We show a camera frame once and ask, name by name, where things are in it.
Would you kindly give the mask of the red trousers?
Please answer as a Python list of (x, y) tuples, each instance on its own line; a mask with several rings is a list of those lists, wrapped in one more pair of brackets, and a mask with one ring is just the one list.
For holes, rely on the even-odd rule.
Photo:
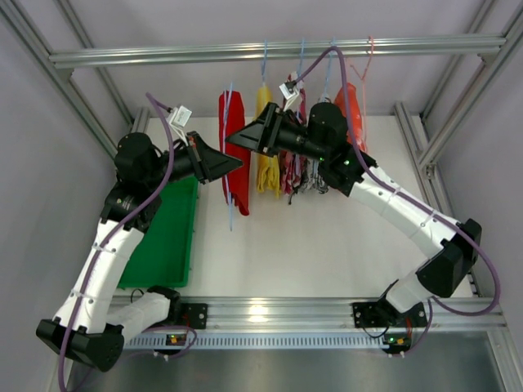
[(242, 216), (249, 215), (250, 163), (251, 153), (237, 145), (224, 143), (223, 140), (245, 126), (245, 113), (242, 97), (238, 91), (224, 91), (218, 99), (219, 110), (219, 145), (220, 151), (242, 161), (242, 167), (223, 177), (222, 188), (226, 204), (228, 193), (231, 201)]

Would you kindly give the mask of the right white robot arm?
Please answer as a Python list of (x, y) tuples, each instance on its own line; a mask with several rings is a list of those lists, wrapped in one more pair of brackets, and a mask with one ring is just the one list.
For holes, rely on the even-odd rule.
[(426, 256), (426, 261), (392, 283), (372, 303), (371, 314), (396, 325), (416, 305), (434, 296), (449, 298), (478, 259), (482, 228), (439, 214), (404, 191), (376, 161), (347, 139), (346, 117), (334, 104), (316, 104), (301, 125), (290, 111), (269, 103), (226, 143), (271, 157), (282, 151), (318, 162), (328, 187), (371, 208), (393, 224)]

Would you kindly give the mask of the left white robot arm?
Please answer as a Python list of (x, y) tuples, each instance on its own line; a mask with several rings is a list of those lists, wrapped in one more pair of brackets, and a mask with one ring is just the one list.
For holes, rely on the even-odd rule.
[(192, 176), (205, 184), (242, 167), (240, 159), (207, 145), (192, 131), (160, 151), (145, 133), (118, 143), (116, 183), (105, 199), (86, 263), (64, 304), (39, 322), (36, 335), (62, 360), (109, 371), (123, 347), (149, 327), (181, 320), (179, 292), (150, 287), (141, 298), (110, 313), (115, 289), (132, 253), (145, 237), (169, 183)]

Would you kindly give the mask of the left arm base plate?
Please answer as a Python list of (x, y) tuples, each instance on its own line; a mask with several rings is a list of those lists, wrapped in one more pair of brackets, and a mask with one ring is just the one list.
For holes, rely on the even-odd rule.
[(182, 303), (181, 317), (179, 321), (182, 325), (192, 327), (195, 330), (205, 330), (208, 320), (207, 303)]

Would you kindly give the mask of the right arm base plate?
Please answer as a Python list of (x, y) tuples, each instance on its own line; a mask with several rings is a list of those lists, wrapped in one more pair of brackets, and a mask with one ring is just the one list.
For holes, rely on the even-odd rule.
[(356, 328), (426, 327), (427, 314), (421, 302), (401, 313), (386, 301), (360, 301), (351, 304)]

